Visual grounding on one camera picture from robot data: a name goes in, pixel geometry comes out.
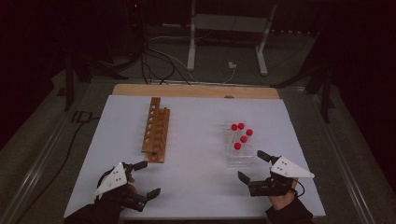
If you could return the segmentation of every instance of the white table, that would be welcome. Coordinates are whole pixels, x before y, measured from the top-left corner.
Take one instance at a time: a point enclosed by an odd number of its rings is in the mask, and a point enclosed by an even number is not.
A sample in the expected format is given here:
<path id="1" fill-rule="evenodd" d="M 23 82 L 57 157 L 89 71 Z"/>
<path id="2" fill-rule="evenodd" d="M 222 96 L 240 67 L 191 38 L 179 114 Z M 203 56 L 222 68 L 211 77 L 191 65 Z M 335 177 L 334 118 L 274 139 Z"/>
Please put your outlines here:
<path id="1" fill-rule="evenodd" d="M 121 161 L 137 163 L 149 111 L 150 96 L 109 96 L 64 216 L 92 203 L 99 177 Z M 171 109 L 164 164 L 150 163 L 133 173 L 145 195 L 161 188 L 160 196 L 142 213 L 124 210 L 121 219 L 216 219 L 265 217 L 266 197 L 250 197 L 237 171 L 263 180 L 270 164 L 255 158 L 248 167 L 227 167 L 221 129 L 226 119 L 244 119 L 255 131 L 255 150 L 285 156 L 306 169 L 306 161 L 282 100 L 162 97 Z M 314 216 L 325 216 L 312 179 L 301 201 Z"/>

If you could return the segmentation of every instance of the test tube rack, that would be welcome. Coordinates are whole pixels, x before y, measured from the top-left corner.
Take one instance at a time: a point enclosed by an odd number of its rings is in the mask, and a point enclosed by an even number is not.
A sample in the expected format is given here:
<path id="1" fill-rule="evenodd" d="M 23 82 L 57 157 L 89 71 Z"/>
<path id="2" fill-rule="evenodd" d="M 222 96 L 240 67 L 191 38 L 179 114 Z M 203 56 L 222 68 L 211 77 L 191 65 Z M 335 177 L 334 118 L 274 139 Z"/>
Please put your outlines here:
<path id="1" fill-rule="evenodd" d="M 160 108 L 161 98 L 151 97 L 142 152 L 145 161 L 163 163 L 170 109 Z"/>

